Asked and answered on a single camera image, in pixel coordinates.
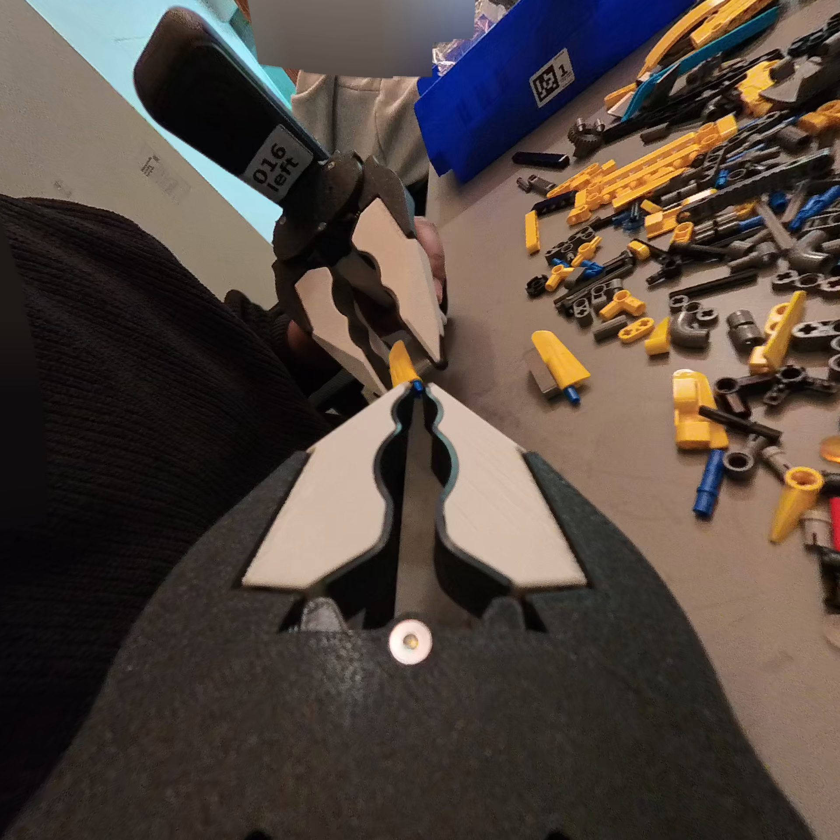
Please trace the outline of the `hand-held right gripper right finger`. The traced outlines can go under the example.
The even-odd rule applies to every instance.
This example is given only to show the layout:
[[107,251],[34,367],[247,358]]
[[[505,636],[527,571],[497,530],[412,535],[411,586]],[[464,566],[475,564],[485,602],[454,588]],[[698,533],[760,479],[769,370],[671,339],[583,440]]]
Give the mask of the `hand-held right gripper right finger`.
[[526,461],[526,450],[439,385],[431,434],[444,454],[444,542],[515,592],[586,585],[582,567]]

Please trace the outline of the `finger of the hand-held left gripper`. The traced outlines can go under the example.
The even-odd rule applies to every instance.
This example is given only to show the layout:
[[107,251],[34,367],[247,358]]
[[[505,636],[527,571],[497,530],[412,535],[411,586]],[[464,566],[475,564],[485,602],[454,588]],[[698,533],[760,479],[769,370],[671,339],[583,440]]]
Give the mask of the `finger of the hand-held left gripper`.
[[373,262],[376,279],[428,359],[433,365],[446,365],[445,316],[429,258],[417,238],[400,228],[381,198],[360,213],[353,246]]
[[350,284],[329,268],[308,270],[294,286],[294,321],[370,392],[389,389],[384,346],[358,309]]

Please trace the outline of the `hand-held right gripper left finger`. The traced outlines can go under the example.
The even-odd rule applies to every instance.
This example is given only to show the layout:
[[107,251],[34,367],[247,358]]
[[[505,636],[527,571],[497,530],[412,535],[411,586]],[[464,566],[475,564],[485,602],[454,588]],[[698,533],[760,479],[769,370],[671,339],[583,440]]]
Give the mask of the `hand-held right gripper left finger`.
[[243,586],[313,592],[383,551],[399,519],[407,425],[402,384],[310,447]]

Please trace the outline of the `yellow curved slope piece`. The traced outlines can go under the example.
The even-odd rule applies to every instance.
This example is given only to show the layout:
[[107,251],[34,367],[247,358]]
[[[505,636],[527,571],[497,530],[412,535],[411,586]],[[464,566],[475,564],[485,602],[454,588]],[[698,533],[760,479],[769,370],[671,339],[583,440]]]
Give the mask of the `yellow curved slope piece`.
[[411,387],[422,385],[423,381],[415,370],[412,357],[403,340],[395,341],[390,348],[388,366],[392,388],[400,385],[410,385]]

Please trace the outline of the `pile of toy building pieces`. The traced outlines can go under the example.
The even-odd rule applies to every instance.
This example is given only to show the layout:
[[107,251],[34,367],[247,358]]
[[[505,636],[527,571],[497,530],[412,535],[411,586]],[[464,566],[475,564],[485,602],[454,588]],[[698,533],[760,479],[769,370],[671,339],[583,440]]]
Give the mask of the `pile of toy building pieces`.
[[838,400],[838,312],[806,317],[806,298],[838,307],[838,2],[785,49],[737,56],[780,14],[778,2],[703,2],[668,31],[637,79],[605,98],[614,119],[576,120],[568,138],[585,158],[634,133],[654,149],[616,167],[592,163],[526,216],[564,209],[570,236],[545,255],[551,273],[531,298],[557,292],[556,311],[596,343],[640,343],[651,359],[707,354],[719,311],[709,298],[764,284],[786,299],[765,318],[724,318],[744,371],[710,379],[673,373],[675,446],[706,464],[692,506],[711,519],[723,480],[766,465],[781,483],[770,541],[796,528],[818,564],[824,608],[838,630],[838,436],[820,443],[832,469],[795,466],[783,432],[760,423],[792,399]]

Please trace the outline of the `person's left forearm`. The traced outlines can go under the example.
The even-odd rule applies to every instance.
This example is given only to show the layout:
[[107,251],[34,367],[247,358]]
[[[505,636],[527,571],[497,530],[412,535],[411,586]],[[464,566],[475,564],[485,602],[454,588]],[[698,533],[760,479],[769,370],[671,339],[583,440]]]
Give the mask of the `person's left forearm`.
[[263,308],[240,290],[230,290],[224,304],[267,346],[304,396],[341,372],[338,362],[278,305]]

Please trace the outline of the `person's left hand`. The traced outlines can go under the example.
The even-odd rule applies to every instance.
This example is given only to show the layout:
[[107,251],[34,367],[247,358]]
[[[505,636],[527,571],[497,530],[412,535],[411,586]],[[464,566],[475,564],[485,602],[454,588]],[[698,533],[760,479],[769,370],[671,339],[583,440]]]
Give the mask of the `person's left hand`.
[[425,217],[415,218],[415,230],[417,241],[429,260],[438,306],[443,314],[447,314],[448,283],[443,241],[437,226]]

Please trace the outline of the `grey brick with yellow slope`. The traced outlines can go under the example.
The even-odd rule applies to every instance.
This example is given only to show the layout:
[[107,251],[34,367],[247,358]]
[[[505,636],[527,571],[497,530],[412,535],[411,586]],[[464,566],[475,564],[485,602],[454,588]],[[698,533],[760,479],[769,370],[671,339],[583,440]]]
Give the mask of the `grey brick with yellow slope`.
[[580,389],[591,373],[552,331],[532,332],[531,344],[524,358],[542,396],[547,401],[562,397],[573,407],[580,406]]

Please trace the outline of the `blue storage bin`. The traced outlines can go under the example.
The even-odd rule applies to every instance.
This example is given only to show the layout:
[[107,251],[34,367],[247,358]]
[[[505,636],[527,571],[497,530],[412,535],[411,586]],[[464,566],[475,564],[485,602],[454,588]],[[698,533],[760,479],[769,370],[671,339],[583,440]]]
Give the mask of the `blue storage bin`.
[[420,80],[430,167],[466,183],[639,46],[690,1],[521,1],[453,69]]

